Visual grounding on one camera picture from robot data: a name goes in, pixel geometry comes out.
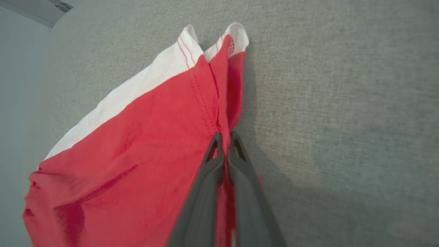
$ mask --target red cloth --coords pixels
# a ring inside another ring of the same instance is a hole
[[[23,219],[34,246],[166,244],[213,134],[227,153],[239,120],[245,55],[230,49],[227,35],[210,63],[201,56],[31,173]],[[216,246],[229,246],[227,181],[217,208]]]

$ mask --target garment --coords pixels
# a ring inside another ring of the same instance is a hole
[[[164,246],[213,134],[230,144],[247,45],[233,23],[203,52],[189,25],[70,129],[29,176],[34,246]],[[228,193],[222,185],[217,246],[234,227]]]

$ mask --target gray textile background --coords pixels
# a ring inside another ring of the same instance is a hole
[[[184,26],[206,49],[234,21],[237,130],[288,245],[437,246],[435,0],[84,1],[52,31],[29,166]]]

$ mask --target gray tablecloth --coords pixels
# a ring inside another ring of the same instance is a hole
[[[240,133],[289,246],[439,244],[439,2],[87,0],[56,24],[36,167],[193,24],[250,39]]]

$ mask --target stitched seam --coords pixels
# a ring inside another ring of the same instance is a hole
[[[195,61],[194,61],[194,59],[192,58],[192,53],[191,53],[191,51],[189,50],[189,48],[187,48],[186,44],[184,43],[184,40],[183,40],[181,37],[180,37],[180,39],[181,39],[181,41],[183,42],[183,45],[184,45],[184,46],[186,47],[186,49],[189,51],[189,54],[191,55],[191,59],[192,59],[192,62],[194,62],[194,67],[195,67]],[[203,101],[203,106],[204,106],[204,109],[206,110],[207,118],[209,118],[210,123],[212,124],[213,129],[215,129],[215,125],[213,124],[213,121],[212,121],[212,119],[210,118],[209,111],[207,110],[206,103],[204,102],[203,93],[202,93],[202,91],[201,91],[200,85],[198,84],[197,77],[195,76],[195,73],[194,73],[194,78],[195,78],[195,82],[196,82],[196,84],[197,84],[198,90],[200,91],[200,97],[201,97],[201,100]]]
[[[190,70],[190,69],[189,69],[189,65],[187,64],[187,57],[186,57],[186,54],[184,53],[183,49],[181,48],[180,43],[178,42],[178,38],[177,38],[177,44],[178,44],[178,47],[180,48],[181,53],[183,53],[183,56],[184,56],[184,58],[186,59],[187,72],[190,73],[190,72],[189,72],[189,70]],[[195,99],[197,100],[198,105],[200,105],[200,101],[198,100],[197,93],[195,92],[194,86],[192,85],[191,82],[190,82],[189,84],[191,85],[192,91],[194,92]],[[203,117],[202,119],[203,119],[203,121],[204,121],[204,124],[206,125],[207,132],[209,132],[209,135],[211,135],[210,130],[209,130],[209,127],[207,126],[206,119],[205,119],[204,117]]]

